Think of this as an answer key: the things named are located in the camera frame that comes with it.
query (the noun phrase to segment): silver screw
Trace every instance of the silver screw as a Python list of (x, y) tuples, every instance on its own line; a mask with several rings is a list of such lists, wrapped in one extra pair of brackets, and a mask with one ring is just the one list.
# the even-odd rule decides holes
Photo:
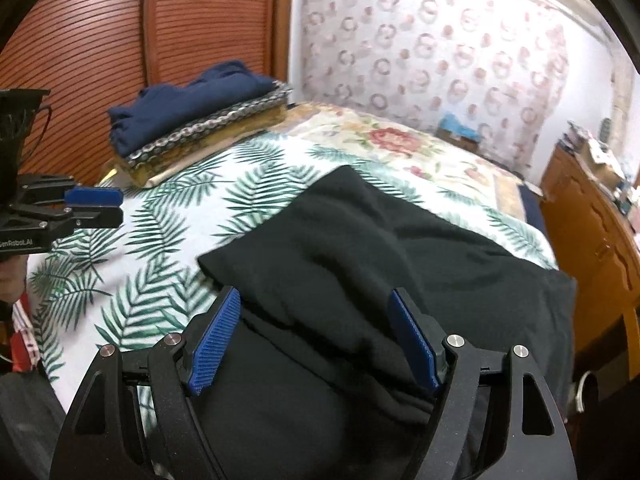
[(171, 332), (164, 336), (164, 344), (169, 346), (177, 345), (180, 341), (182, 341), (182, 336), (177, 332)]
[(526, 357), (529, 355), (529, 349), (523, 345), (516, 345), (513, 347), (513, 353), (518, 357)]
[(460, 348), (462, 345), (464, 345), (465, 340), (462, 336), (451, 334), (449, 337), (447, 337), (447, 343), (449, 343), (454, 348)]
[(109, 357), (110, 355), (113, 355), (116, 351), (116, 347), (113, 345), (105, 345), (102, 348), (100, 348), (100, 355), (102, 357)]

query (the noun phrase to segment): gray pants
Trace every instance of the gray pants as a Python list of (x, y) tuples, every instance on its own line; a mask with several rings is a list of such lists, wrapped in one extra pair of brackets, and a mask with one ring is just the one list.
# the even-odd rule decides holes
[(65, 412), (49, 381), (36, 371), (0, 376), (0, 424), (38, 480), (49, 479)]

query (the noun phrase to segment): folded clothes stack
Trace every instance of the folded clothes stack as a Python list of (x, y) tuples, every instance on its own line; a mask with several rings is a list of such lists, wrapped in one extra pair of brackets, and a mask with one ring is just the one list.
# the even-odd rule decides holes
[(119, 173), (153, 187), (183, 168), (284, 120), (290, 87), (220, 63), (184, 87), (144, 89), (129, 107), (108, 110)]

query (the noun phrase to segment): human hand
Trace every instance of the human hand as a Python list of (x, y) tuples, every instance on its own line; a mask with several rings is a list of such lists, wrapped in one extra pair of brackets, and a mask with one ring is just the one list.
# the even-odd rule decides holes
[(26, 254), (19, 254), (0, 262), (0, 301), (14, 304), (20, 299), (27, 277), (27, 259)]

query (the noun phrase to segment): wooden headboard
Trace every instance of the wooden headboard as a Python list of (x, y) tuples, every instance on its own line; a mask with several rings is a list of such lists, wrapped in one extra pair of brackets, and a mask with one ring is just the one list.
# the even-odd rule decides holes
[(107, 108), (145, 86), (184, 84), (228, 59), (286, 79), (289, 9), (290, 0), (37, 1), (0, 52), (0, 88), (51, 90), (49, 129), (21, 171), (95, 183), (112, 155)]

